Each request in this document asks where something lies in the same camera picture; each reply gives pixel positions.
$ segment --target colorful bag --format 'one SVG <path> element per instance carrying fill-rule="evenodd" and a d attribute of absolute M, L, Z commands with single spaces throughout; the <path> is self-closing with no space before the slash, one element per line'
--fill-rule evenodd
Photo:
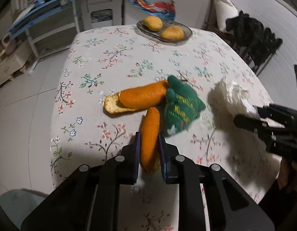
<path fill-rule="evenodd" d="M 159 18 L 167 18 L 174 20 L 175 17 L 175 7 L 174 2 L 171 0 L 171 3 L 166 2 L 156 2 L 150 3 L 148 0 L 128 0 L 138 9 L 148 13 L 152 16 L 157 16 Z"/>

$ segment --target bread slice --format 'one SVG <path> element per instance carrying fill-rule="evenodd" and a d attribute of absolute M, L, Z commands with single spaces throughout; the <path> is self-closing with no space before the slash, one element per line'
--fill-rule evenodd
<path fill-rule="evenodd" d="M 104 109 L 110 114 L 117 114 L 129 111 L 136 111 L 136 109 L 126 108 L 120 102 L 120 93 L 114 95 L 109 95 L 106 97 L 105 102 L 103 103 Z"/>

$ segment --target yellow fruit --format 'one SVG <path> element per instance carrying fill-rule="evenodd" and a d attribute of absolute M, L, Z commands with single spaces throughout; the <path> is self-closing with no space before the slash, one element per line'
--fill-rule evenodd
<path fill-rule="evenodd" d="M 151 31 L 159 31 L 162 28 L 162 20 L 159 17 L 148 16 L 144 19 L 144 25 Z"/>
<path fill-rule="evenodd" d="M 162 38 L 170 40 L 182 40 L 184 35 L 184 31 L 179 26 L 170 26 L 161 33 Z"/>
<path fill-rule="evenodd" d="M 156 108 L 148 108 L 141 126 L 141 165 L 146 172 L 153 173 L 160 167 L 158 132 L 160 115 Z"/>
<path fill-rule="evenodd" d="M 130 109 L 142 110 L 154 107 L 165 100 L 169 87 L 167 80 L 120 92 L 119 100 Z"/>

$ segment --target screw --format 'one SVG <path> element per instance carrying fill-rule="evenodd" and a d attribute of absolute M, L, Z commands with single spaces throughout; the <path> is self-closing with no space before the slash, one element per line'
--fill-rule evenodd
<path fill-rule="evenodd" d="M 81 172 L 86 172 L 86 171 L 88 171 L 88 169 L 89 169 L 89 166 L 88 165 L 81 165 L 80 167 L 79 167 L 79 170 L 81 171 Z"/>
<path fill-rule="evenodd" d="M 118 161 L 118 162 L 122 162 L 122 161 L 125 160 L 125 157 L 124 157 L 124 156 L 117 156 L 117 157 L 115 158 L 115 160 Z"/>
<path fill-rule="evenodd" d="M 181 156 L 181 155 L 178 155 L 177 157 L 175 157 L 175 159 L 177 161 L 184 161 L 185 160 L 185 157 Z"/>
<path fill-rule="evenodd" d="M 218 164 L 213 164 L 212 165 L 212 170 L 213 171 L 219 171 L 220 170 L 220 166 Z"/>

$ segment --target white tablecloth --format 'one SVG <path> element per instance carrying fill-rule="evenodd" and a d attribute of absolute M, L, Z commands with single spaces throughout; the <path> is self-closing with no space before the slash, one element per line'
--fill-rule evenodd
<path fill-rule="evenodd" d="M 259 202 L 276 178 L 279 160 L 265 152 L 254 134 L 235 128 L 214 84 L 226 75 L 249 90 L 252 104 L 267 105 L 271 99 L 223 40 L 198 29 L 177 46 L 147 39 L 136 33 L 135 26 L 98 28 L 76 36 L 52 115 L 54 187 L 81 164 L 103 164 L 139 131 L 146 111 L 108 115 L 103 110 L 107 95 L 166 79 L 169 74 L 186 79 L 207 107 L 189 130 L 166 141 L 195 163 L 220 164 Z M 119 230 L 170 231 L 177 227 L 178 186 L 165 185 L 160 172 L 147 175 L 140 169 L 135 186 L 121 186 Z"/>

